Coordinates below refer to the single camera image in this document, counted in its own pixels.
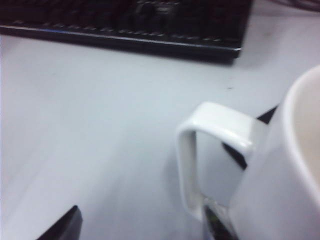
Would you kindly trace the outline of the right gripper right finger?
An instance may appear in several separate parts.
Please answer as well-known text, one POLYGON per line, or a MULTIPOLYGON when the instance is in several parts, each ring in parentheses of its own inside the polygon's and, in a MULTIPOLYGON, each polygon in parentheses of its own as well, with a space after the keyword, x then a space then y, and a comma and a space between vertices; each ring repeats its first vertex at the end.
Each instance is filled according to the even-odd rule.
POLYGON ((229 209, 213 199, 203 202, 203 232, 205 240, 237 240, 229 209))

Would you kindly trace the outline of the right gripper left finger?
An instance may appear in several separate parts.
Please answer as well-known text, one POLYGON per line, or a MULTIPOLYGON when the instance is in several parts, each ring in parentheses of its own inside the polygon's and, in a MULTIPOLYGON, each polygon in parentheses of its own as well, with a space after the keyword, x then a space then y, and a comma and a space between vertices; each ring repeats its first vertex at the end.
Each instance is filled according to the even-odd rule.
POLYGON ((38 240, 79 240, 83 217, 77 205, 71 207, 38 240))

